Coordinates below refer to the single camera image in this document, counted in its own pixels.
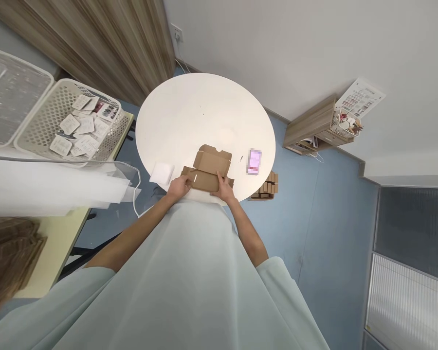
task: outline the small basket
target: small basket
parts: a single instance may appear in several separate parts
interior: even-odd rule
[[[50,73],[0,51],[0,148],[13,142],[53,84]]]
[[[98,96],[102,102],[108,103],[117,109],[117,114],[110,124],[106,135],[98,139],[99,148],[92,157],[82,155],[75,157],[69,154],[66,157],[50,150],[50,144],[55,134],[60,130],[59,124],[72,113],[72,104],[81,94],[94,97]],[[31,112],[27,123],[18,133],[14,146],[25,153],[38,155],[42,158],[56,160],[100,160],[109,158],[117,142],[120,140],[124,130],[128,126],[128,117],[125,115],[120,103],[110,96],[93,89],[87,85],[72,79],[61,79],[44,99],[36,105]],[[97,163],[72,164],[73,167],[97,166]]]
[[[354,136],[358,137],[359,135],[352,134],[350,131],[347,131],[347,130],[345,130],[345,129],[343,129],[341,127],[340,121],[341,121],[342,111],[345,111],[345,112],[349,113],[349,111],[346,111],[343,108],[340,108],[339,111],[335,110],[334,111],[334,115],[332,117],[330,130],[332,132],[338,134],[339,136],[342,136],[345,139],[350,139],[350,138],[352,138]]]

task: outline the kraft paper box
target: kraft paper box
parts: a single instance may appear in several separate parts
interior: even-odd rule
[[[219,191],[217,172],[226,177],[229,172],[232,154],[225,151],[218,152],[215,147],[203,145],[196,153],[193,168],[184,166],[181,175],[187,175],[191,179],[191,187],[201,191]],[[234,180],[229,180],[230,187],[234,186]]]

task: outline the wooden shelf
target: wooden shelf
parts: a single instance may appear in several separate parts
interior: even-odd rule
[[[336,99],[336,95],[328,97],[287,125],[283,147],[300,155],[307,155],[353,142],[354,138],[345,139],[330,129]],[[302,140],[312,137],[318,138],[318,148],[307,142],[301,143]]]

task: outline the pink phone case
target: pink phone case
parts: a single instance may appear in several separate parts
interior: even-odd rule
[[[248,157],[247,174],[258,175],[260,160],[261,160],[261,151],[251,149],[250,155]]]

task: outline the white cable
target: white cable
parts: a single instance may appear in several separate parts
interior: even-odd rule
[[[312,156],[313,158],[315,158],[317,161],[319,161],[320,163],[324,163],[325,160],[323,159],[323,157],[321,156],[321,154],[318,154],[318,151],[316,151],[316,155],[314,156],[312,153],[309,153],[309,156]]]
[[[184,74],[186,74],[186,72],[185,72],[185,70],[183,69],[183,67],[182,67],[182,65],[180,64],[180,62],[179,61],[177,61],[177,60],[175,60],[175,62],[177,62],[178,63],[178,65],[180,66],[180,68],[183,70],[183,73]]]
[[[191,72],[190,72],[190,68],[188,68],[187,63],[185,62],[185,60],[184,60],[183,57],[182,57],[182,54],[180,53],[179,41],[180,41],[180,38],[177,37],[177,36],[175,36],[175,42],[177,43],[177,51],[179,52],[180,59],[181,59],[181,60],[183,61],[183,63],[185,64],[185,67],[186,67],[188,73],[191,73]]]
[[[125,162],[121,161],[102,161],[102,160],[79,160],[79,161],[70,161],[70,160],[53,160],[53,159],[21,159],[21,158],[11,158],[11,157],[0,157],[0,160],[6,160],[6,161],[17,161],[17,162],[25,162],[25,163],[59,163],[59,164],[81,164],[81,163],[104,163],[104,164],[124,164],[128,166],[129,168],[132,168],[136,170],[138,173],[138,185],[136,185],[134,191],[133,191],[133,210],[135,211],[136,217],[140,217],[138,212],[136,211],[135,206],[135,197],[136,197],[136,190],[141,185],[141,173],[140,171],[135,168],[134,166],[131,166],[129,164],[126,164]]]

